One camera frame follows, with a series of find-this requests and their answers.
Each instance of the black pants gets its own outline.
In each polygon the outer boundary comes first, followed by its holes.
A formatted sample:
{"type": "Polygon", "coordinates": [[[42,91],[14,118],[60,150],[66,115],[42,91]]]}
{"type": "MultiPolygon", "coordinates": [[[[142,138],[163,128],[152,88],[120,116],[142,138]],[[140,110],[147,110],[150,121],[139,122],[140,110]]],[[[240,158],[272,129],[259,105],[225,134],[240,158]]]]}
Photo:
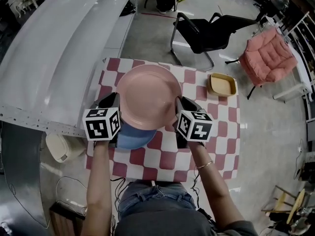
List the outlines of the black pants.
{"type": "Polygon", "coordinates": [[[272,2],[269,0],[265,4],[262,5],[260,13],[258,14],[257,18],[255,19],[256,22],[259,22],[261,24],[264,24],[267,22],[267,19],[263,16],[267,14],[268,17],[274,17],[276,13],[278,12],[278,9],[272,4],[272,2]]]}
{"type": "Polygon", "coordinates": [[[157,0],[157,8],[160,11],[171,10],[175,4],[175,0],[157,0]]]}

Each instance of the gray floor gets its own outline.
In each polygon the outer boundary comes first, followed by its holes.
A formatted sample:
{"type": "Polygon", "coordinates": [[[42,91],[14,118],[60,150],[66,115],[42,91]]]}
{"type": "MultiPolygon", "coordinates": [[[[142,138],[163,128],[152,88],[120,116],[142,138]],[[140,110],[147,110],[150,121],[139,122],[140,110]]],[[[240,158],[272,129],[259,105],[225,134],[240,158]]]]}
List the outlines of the gray floor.
{"type": "MultiPolygon", "coordinates": [[[[255,19],[259,11],[253,3],[253,0],[186,0],[178,5],[178,10],[186,12],[190,18],[210,19],[213,13],[220,12],[220,7],[223,14],[255,19]]],[[[155,0],[148,1],[147,9],[143,8],[143,4],[144,0],[140,0],[139,14],[130,28],[122,58],[175,64],[169,52],[174,19],[142,14],[145,12],[158,15],[155,0]]],[[[167,16],[176,17],[176,14],[169,12],[167,16]]],[[[246,219],[254,223],[259,233],[270,223],[260,210],[268,201],[275,184],[293,193],[297,193],[301,186],[299,181],[293,179],[293,175],[300,140],[306,144],[306,124],[301,98],[286,104],[272,98],[273,94],[293,85],[292,74],[279,83],[257,88],[248,101],[246,96],[252,88],[249,78],[240,64],[225,65],[224,61],[238,58],[246,47],[246,41],[256,29],[257,26],[251,26],[237,31],[231,36],[225,50],[209,52],[209,55],[216,63],[213,72],[226,73],[238,81],[241,107],[240,162],[237,177],[226,182],[237,207],[246,219]]],[[[175,41],[184,43],[179,33],[176,34],[175,41]]],[[[183,65],[199,69],[209,67],[210,64],[203,54],[195,55],[190,48],[180,45],[175,45],[174,48],[183,65]]],[[[48,204],[54,198],[52,193],[55,192],[56,181],[61,175],[80,179],[87,184],[89,171],[83,169],[84,156],[60,165],[53,162],[47,150],[44,149],[42,155],[42,161],[47,163],[42,167],[43,172],[47,173],[49,166],[52,166],[49,172],[54,172],[49,182],[42,183],[45,203],[48,204]]],[[[195,198],[190,190],[192,183],[184,183],[184,186],[195,198]]],[[[211,213],[201,183],[198,183],[198,187],[201,206],[211,213]]],[[[58,196],[64,201],[68,199],[85,205],[85,189],[75,182],[61,182],[58,196]]]]}

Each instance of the red and white checkered cloth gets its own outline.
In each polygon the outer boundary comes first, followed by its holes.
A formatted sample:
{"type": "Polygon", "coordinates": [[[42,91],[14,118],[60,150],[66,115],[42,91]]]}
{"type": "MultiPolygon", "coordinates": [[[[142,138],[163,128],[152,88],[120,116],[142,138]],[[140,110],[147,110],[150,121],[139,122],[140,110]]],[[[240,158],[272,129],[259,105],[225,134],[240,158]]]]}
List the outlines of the red and white checkered cloth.
{"type": "MultiPolygon", "coordinates": [[[[183,96],[194,100],[218,121],[216,135],[210,138],[206,148],[224,179],[236,177],[240,152],[238,90],[235,96],[228,98],[208,94],[206,80],[209,72],[165,63],[110,58],[105,61],[95,99],[116,91],[121,77],[143,64],[157,64],[169,69],[181,84],[183,96]]],[[[145,147],[110,149],[109,155],[110,171],[114,176],[176,182],[193,181],[195,178],[191,152],[189,149],[177,149],[172,126],[159,129],[145,147]]],[[[93,149],[90,149],[86,158],[87,169],[91,168],[92,156],[93,149]]]]}

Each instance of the pink chair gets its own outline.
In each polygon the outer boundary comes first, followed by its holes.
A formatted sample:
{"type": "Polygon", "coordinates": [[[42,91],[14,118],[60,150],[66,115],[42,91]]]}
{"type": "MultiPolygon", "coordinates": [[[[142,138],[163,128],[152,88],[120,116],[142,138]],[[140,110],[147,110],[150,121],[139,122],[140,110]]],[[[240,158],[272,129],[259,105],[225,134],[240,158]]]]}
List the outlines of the pink chair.
{"type": "Polygon", "coordinates": [[[247,99],[250,98],[255,87],[281,80],[297,65],[296,58],[276,28],[263,31],[248,40],[247,47],[239,59],[225,63],[237,61],[241,63],[254,84],[247,99]]]}

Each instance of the wooden chair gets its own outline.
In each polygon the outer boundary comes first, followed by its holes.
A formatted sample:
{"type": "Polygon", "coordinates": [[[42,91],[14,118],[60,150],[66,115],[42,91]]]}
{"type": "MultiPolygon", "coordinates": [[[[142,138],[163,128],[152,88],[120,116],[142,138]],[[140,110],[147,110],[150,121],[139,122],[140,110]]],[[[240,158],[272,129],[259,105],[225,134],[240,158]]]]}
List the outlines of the wooden chair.
{"type": "Polygon", "coordinates": [[[286,221],[287,224],[290,223],[290,221],[292,220],[292,217],[294,215],[294,213],[301,207],[304,196],[305,196],[305,189],[303,189],[302,191],[300,191],[300,193],[295,196],[292,193],[282,189],[279,186],[275,186],[275,189],[279,189],[282,191],[281,195],[278,198],[273,198],[275,200],[277,200],[276,205],[273,209],[265,209],[266,206],[268,206],[268,204],[266,204],[261,211],[263,212],[275,212],[275,213],[289,213],[288,219],[286,221]],[[292,197],[294,199],[294,204],[288,203],[286,202],[286,198],[287,195],[289,195],[290,197],[292,197]],[[281,210],[282,206],[286,205],[291,207],[291,210],[281,210]]]}

